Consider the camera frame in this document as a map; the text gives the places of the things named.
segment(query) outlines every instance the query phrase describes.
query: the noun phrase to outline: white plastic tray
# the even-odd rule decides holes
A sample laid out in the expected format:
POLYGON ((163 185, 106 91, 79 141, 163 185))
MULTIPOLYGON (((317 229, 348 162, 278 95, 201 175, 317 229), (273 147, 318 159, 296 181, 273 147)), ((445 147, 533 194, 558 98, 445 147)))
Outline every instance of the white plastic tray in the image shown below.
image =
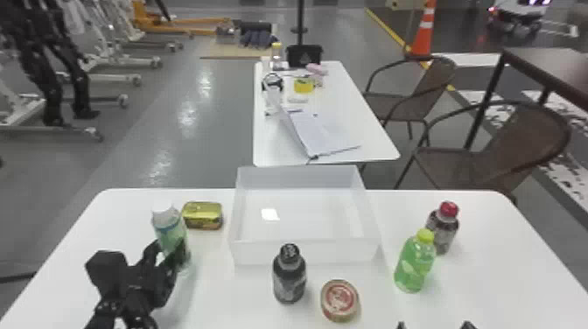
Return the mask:
POLYGON ((229 226, 235 264, 271 264, 287 242, 308 263, 366 262, 380 241, 354 165, 239 168, 229 226))

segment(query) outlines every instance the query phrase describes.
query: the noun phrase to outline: traffic cone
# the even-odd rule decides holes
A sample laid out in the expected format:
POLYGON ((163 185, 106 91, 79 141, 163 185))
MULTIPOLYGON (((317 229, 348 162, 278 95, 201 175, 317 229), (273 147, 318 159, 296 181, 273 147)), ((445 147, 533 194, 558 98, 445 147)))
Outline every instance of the traffic cone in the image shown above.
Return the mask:
POLYGON ((433 21, 435 20, 435 6, 437 0, 428 0, 424 4, 424 13, 415 41, 412 43, 410 53, 413 55, 426 56, 431 54, 431 37, 433 35, 433 21))

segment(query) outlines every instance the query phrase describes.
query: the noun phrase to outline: white table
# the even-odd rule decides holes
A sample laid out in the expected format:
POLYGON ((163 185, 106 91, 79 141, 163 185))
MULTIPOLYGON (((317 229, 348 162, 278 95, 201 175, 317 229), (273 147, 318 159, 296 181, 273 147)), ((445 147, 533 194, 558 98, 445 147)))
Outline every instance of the white table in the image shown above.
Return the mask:
MULTIPOLYGON (((83 328, 98 302, 84 263, 98 249, 121 250, 134 263, 154 239, 150 205, 172 200, 222 203, 230 225, 233 190, 108 190, 99 194, 6 313, 0 329, 83 328)), ((159 327, 341 328, 319 307, 319 290, 342 277, 360 293, 361 315, 345 328, 479 329, 586 328, 588 294, 511 203, 496 192, 369 191, 381 228, 382 253, 363 264, 310 266, 302 300, 279 304, 271 288, 270 262, 235 267, 227 228, 190 231, 195 271, 183 276, 159 327), (392 279, 405 239, 442 200, 461 208, 462 226, 449 253, 439 257, 420 293, 399 291, 392 279)))
MULTIPOLYGON (((309 96, 309 102, 301 107, 319 113, 339 131, 348 134, 350 140, 360 144, 360 148, 320 157, 312 163, 365 163, 398 159, 400 153, 341 62, 324 61, 322 65, 329 70, 324 80, 325 86, 315 88, 309 96)), ((305 70, 286 73, 301 73, 301 71, 305 70)), ((254 74, 253 163, 258 167, 304 165, 308 157, 299 142, 280 122, 279 115, 265 115, 266 105, 261 86, 263 76, 262 63, 258 62, 255 64, 254 74)), ((286 77, 284 99, 288 94, 294 93, 290 81, 291 78, 286 77)))

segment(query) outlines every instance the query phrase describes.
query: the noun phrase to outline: yellow floor line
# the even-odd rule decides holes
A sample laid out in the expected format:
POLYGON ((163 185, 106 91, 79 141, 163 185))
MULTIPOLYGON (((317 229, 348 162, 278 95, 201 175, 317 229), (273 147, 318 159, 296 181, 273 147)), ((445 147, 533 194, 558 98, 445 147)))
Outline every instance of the yellow floor line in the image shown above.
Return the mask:
MULTIPOLYGON (((390 27, 387 26, 386 23, 382 22, 382 20, 379 19, 373 11, 371 11, 368 7, 364 8, 364 10, 366 11, 368 16, 370 16, 382 29, 384 29, 384 31, 386 31, 390 35, 390 37, 392 37, 392 39, 396 41, 396 43, 398 43, 398 45, 400 45, 400 47, 404 47, 404 45, 406 45, 406 42, 402 38, 400 38, 400 36, 398 36, 396 32, 390 29, 390 27)), ((410 45, 406 45, 406 51, 410 51, 410 45)), ((425 70, 429 68, 429 64, 426 62, 420 62, 420 64, 421 67, 423 67, 425 70)), ((447 90, 455 91, 456 89, 453 85, 448 85, 447 90)))

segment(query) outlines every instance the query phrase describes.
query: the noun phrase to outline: paper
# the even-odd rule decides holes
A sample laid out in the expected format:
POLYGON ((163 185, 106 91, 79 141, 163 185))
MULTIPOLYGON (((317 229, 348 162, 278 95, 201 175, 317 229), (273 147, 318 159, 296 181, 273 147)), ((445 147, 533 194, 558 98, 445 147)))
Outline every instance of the paper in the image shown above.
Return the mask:
POLYGON ((311 111, 284 108, 283 119, 290 133, 303 145, 308 158, 329 156, 360 147, 342 132, 333 127, 327 128, 327 122, 311 111))

